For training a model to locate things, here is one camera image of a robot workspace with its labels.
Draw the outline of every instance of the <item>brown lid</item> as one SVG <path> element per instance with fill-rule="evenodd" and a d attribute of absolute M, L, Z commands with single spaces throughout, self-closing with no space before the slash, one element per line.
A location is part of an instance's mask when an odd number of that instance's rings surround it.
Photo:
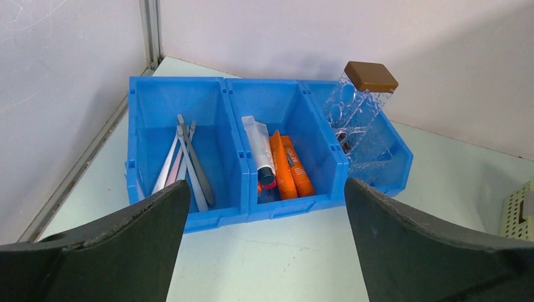
<path fill-rule="evenodd" d="M 350 61 L 345 67 L 345 74 L 358 91 L 390 92 L 399 86 L 383 64 Z"/>

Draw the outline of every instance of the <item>table surface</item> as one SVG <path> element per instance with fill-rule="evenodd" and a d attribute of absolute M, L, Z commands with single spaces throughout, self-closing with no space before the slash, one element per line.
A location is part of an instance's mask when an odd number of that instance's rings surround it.
<path fill-rule="evenodd" d="M 169 57 L 154 76 L 232 77 Z M 127 120 L 122 118 L 41 238 L 128 206 Z M 408 185 L 396 199 L 497 234 L 503 199 L 530 179 L 534 162 L 394 126 L 414 153 Z M 368 301 L 346 208 L 184 235 L 167 301 Z"/>

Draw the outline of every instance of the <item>orange packaging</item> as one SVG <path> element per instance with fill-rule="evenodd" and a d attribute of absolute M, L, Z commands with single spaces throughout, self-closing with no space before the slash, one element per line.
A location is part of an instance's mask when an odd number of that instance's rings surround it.
<path fill-rule="evenodd" d="M 285 153 L 287 155 L 287 162 L 289 164 L 289 170 L 291 171 L 291 176 L 295 186 L 297 187 L 297 192 L 299 197 L 313 196 L 315 195 L 315 190 L 312 185 L 312 182 L 308 178 L 308 174 L 304 171 L 304 167 L 298 159 L 297 153 L 295 152 L 295 147 L 291 143 L 291 140 L 288 136 L 284 135 L 280 137 L 282 140 L 282 145 L 284 146 Z"/>
<path fill-rule="evenodd" d="M 297 198 L 297 188 L 291 171 L 289 171 L 289 163 L 285 155 L 285 150 L 280 138 L 280 132 L 277 130 L 273 136 L 270 137 L 269 143 L 271 145 L 271 153 L 273 154 L 273 162 L 275 164 L 276 183 L 280 192 L 280 197 L 284 199 Z"/>

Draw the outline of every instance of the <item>storage bin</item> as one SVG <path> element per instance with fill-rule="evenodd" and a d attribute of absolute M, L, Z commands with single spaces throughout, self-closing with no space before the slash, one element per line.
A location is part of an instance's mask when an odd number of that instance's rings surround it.
<path fill-rule="evenodd" d="M 257 185 L 258 174 L 241 122 L 241 117 L 247 115 L 267 124 L 269 135 L 276 130 L 289 135 L 316 192 L 315 196 L 266 202 L 252 190 L 247 220 L 297 215 L 344 204 L 348 161 L 302 84 L 292 80 L 227 79 L 226 86 L 249 164 L 250 187 Z"/>
<path fill-rule="evenodd" d="M 145 196 L 152 192 L 176 133 L 176 115 L 182 114 L 187 125 L 196 121 L 192 144 L 215 196 L 215 207 L 199 212 L 191 192 L 185 231 L 246 220 L 249 168 L 223 78 L 133 77 L 128 107 L 130 204 L 139 201 L 137 182 Z"/>
<path fill-rule="evenodd" d="M 322 107 L 336 87 L 336 82 L 302 82 L 317 112 L 324 117 Z M 369 129 L 356 149 L 356 172 L 349 174 L 349 177 L 359 178 L 394 197 L 406 188 L 414 156 L 383 111 L 369 123 Z"/>

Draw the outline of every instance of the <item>clear plastic bottle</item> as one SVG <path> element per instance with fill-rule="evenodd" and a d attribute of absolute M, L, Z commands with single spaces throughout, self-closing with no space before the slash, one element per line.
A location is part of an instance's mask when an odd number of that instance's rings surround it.
<path fill-rule="evenodd" d="M 357 177 L 364 163 L 373 162 L 376 167 L 391 157 L 378 133 L 372 131 L 372 121 L 398 85 L 384 65 L 351 61 L 326 101 L 323 113 L 349 158 L 349 177 Z"/>

